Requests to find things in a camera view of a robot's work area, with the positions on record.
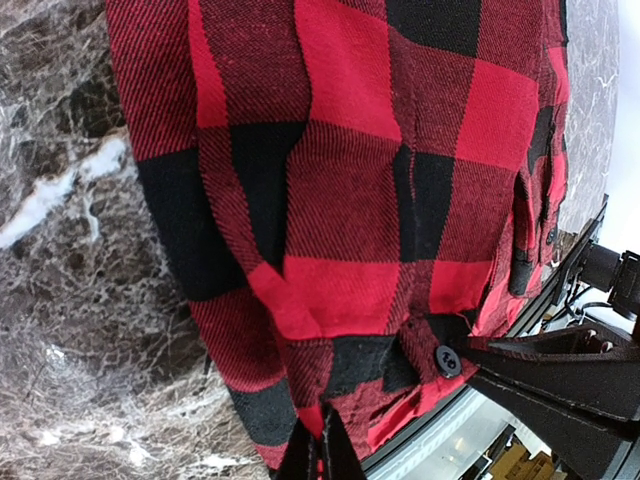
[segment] shirt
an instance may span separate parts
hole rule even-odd
[[[566,191],[563,0],[107,0],[139,176],[267,465],[322,405],[360,458],[473,375]]]

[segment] brown marble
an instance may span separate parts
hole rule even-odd
[[[604,192],[617,24],[569,6],[571,232]],[[0,59],[0,479],[266,478],[145,207],[103,0],[1,2]]]

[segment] plaid shirt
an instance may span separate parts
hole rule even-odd
[[[474,373],[566,190],[564,0],[107,0],[149,208],[266,463],[338,410],[359,457]]]

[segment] marble surface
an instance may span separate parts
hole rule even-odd
[[[569,0],[562,228],[604,192],[615,0]],[[0,480],[262,479],[136,180],[103,0],[0,3]]]

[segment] gray textured surface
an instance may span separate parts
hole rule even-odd
[[[127,141],[103,8],[0,3],[0,479],[265,478],[220,378],[202,375],[129,150],[103,148],[108,172],[85,168],[101,145]],[[615,0],[570,0],[569,14],[562,227],[575,231],[604,192]],[[63,177],[60,204],[7,240],[33,192]]]

